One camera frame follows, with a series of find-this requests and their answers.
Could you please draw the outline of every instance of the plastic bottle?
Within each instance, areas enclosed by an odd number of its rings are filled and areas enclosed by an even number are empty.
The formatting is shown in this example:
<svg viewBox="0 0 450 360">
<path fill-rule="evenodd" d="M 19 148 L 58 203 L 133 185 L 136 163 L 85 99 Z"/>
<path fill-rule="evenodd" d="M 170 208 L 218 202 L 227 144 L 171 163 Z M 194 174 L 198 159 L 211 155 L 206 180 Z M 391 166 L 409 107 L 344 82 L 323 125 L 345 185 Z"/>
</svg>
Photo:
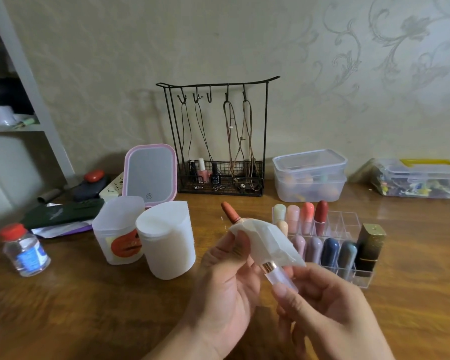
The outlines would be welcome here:
<svg viewBox="0 0 450 360">
<path fill-rule="evenodd" d="M 22 277 L 34 276 L 45 270 L 50 258 L 37 236 L 29 233 L 21 223 L 12 223 L 0 230 L 3 253 L 10 259 Z"/>
</svg>

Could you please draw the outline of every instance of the person's right hand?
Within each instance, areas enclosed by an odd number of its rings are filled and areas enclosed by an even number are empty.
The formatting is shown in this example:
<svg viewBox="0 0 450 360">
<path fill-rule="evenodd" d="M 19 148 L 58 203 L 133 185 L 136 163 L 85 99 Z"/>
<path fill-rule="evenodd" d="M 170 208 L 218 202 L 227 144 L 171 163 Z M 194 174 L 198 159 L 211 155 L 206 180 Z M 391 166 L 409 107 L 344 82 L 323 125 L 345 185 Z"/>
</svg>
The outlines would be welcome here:
<svg viewBox="0 0 450 360">
<path fill-rule="evenodd" d="M 360 288 L 316 264 L 286 267 L 298 293 L 279 283 L 279 333 L 306 357 L 305 337 L 320 360 L 393 360 L 384 334 Z"/>
</svg>

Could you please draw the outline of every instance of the forearm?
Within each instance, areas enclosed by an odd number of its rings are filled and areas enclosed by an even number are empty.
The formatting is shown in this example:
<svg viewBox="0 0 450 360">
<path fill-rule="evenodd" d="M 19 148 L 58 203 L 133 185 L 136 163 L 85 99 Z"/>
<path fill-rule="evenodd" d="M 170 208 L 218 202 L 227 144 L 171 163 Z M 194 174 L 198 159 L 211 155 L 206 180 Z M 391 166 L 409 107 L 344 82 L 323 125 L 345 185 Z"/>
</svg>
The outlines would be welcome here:
<svg viewBox="0 0 450 360">
<path fill-rule="evenodd" d="M 222 360 L 194 329 L 179 323 L 143 360 Z"/>
</svg>

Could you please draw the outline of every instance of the hand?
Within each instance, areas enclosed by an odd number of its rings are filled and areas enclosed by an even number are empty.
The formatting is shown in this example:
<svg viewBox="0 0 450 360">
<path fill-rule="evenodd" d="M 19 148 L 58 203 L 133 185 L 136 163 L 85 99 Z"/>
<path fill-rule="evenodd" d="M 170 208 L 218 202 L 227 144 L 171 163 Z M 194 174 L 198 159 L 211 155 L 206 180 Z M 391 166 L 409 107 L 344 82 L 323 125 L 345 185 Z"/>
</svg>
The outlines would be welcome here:
<svg viewBox="0 0 450 360">
<path fill-rule="evenodd" d="M 279 283 L 273 296 L 279 306 L 279 333 L 290 338 L 301 359 L 305 336 L 320 360 L 393 360 L 384 334 L 360 288 L 316 264 L 286 267 L 298 293 Z"/>
<path fill-rule="evenodd" d="M 250 239 L 227 232 L 203 256 L 184 322 L 223 359 L 247 329 L 259 302 L 261 269 L 250 258 Z"/>
</svg>

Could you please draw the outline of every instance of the pumpkin sticker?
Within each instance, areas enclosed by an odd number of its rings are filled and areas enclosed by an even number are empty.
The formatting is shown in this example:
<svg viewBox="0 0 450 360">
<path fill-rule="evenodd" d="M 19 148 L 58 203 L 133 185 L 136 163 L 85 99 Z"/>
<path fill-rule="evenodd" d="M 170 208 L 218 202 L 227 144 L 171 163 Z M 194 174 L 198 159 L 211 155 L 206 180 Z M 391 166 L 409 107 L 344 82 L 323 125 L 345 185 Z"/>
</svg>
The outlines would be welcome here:
<svg viewBox="0 0 450 360">
<path fill-rule="evenodd" d="M 110 249 L 119 258 L 130 258 L 138 254 L 142 249 L 142 243 L 138 237 L 137 229 L 114 239 Z"/>
</svg>

